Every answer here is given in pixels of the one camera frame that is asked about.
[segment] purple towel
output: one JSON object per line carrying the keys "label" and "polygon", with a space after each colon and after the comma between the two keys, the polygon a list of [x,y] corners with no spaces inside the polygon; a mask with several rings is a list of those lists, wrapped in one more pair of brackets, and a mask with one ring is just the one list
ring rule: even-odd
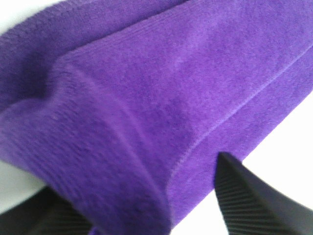
{"label": "purple towel", "polygon": [[313,4],[69,0],[0,37],[0,158],[97,235],[166,235],[313,90]]}

